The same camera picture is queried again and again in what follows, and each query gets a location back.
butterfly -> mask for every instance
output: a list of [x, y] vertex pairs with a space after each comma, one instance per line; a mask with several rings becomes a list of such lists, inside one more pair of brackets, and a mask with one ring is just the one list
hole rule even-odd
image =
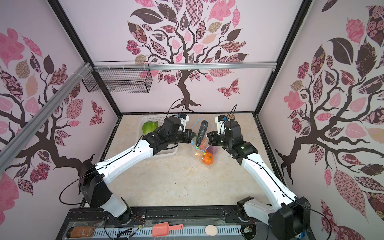
[[103, 118], [101, 117], [101, 115], [103, 114], [103, 110], [101, 107], [97, 106], [97, 104], [92, 100], [92, 108], [93, 108], [93, 111], [95, 112], [95, 115], [93, 115], [93, 117], [91, 118], [91, 121], [89, 122], [89, 125], [92, 126], [92, 125], [95, 125], [96, 123], [97, 124], [100, 124], [103, 122]]
[[224, 96], [226, 96], [229, 99], [229, 96], [231, 96], [232, 93], [239, 93], [238, 80], [239, 79], [234, 80], [229, 88], [218, 88], [217, 90], [221, 93], [224, 93]]

black wire basket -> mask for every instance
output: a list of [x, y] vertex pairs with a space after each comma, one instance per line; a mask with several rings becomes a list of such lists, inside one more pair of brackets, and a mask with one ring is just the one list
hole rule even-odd
[[152, 75], [148, 62], [131, 62], [136, 65], [94, 67], [94, 71], [83, 78], [83, 84], [90, 93], [102, 92], [103, 88], [111, 93], [149, 93]]

